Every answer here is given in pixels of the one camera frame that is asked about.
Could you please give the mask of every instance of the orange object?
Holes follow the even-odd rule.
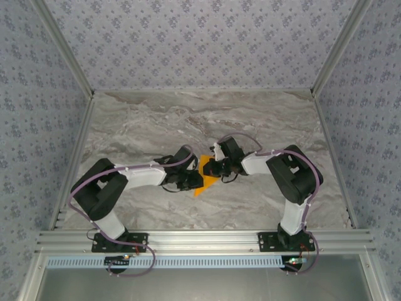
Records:
[[[207,156],[207,155],[200,155],[200,161],[199,161],[199,174],[203,177],[203,187],[201,188],[196,188],[194,196],[198,196],[201,193],[203,193],[208,187],[213,185],[219,178],[218,177],[210,177],[210,176],[205,176],[203,174],[203,167],[205,166],[206,163],[209,162],[210,159],[214,158],[214,156]]]

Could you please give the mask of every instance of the floral wallpaper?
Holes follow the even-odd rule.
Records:
[[[15,300],[86,100],[28,0],[0,1],[0,300]]]
[[[312,86],[355,0],[46,0],[91,86]]]
[[[361,227],[401,300],[401,3],[374,0],[319,99]]]

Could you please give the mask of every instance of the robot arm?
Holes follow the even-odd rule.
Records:
[[[195,155],[192,155],[189,160],[182,164],[163,167],[164,164],[180,162],[189,155],[190,151],[185,147],[181,147],[174,156],[154,159],[142,168],[127,168],[119,172],[112,172],[98,179],[103,184],[99,184],[98,181],[92,181],[80,189],[74,195],[74,198],[88,217],[95,221],[107,236],[114,240],[124,241],[127,236],[127,229],[113,210],[122,191],[126,188],[148,185],[159,186],[168,183],[175,183],[179,191],[202,187],[203,178],[193,168],[197,165]],[[81,177],[71,191],[74,191],[81,183],[95,174],[120,166],[111,163],[108,159],[100,159]]]
[[[204,174],[208,176],[229,176],[230,173],[271,174],[280,191],[286,198],[284,215],[278,225],[278,237],[282,245],[291,248],[297,244],[296,236],[302,229],[302,218],[308,198],[316,187],[313,171],[301,159],[287,154],[259,156],[255,153],[245,155],[232,137],[214,144],[211,149],[215,158],[204,166]],[[290,145],[285,148],[307,158],[301,150]],[[323,176],[315,168],[323,183]]]

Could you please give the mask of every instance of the marble surface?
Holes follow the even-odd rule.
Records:
[[[325,182],[308,216],[310,228],[344,228],[348,214],[310,92],[97,92],[78,176],[97,160],[148,162],[175,154],[182,144],[195,153],[234,131],[256,137],[266,150],[290,144],[318,166]],[[256,148],[236,137],[245,151]],[[128,229],[273,229],[284,198],[271,176],[218,181],[198,197],[161,187],[126,189],[115,210]],[[68,211],[65,229],[91,225]]]

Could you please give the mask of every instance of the wallpaper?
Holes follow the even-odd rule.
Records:
[[[312,86],[354,0],[46,0],[94,90]]]
[[[49,225],[86,100],[28,0],[0,1],[0,300]]]
[[[375,0],[320,95],[361,227],[401,300],[401,3]]]

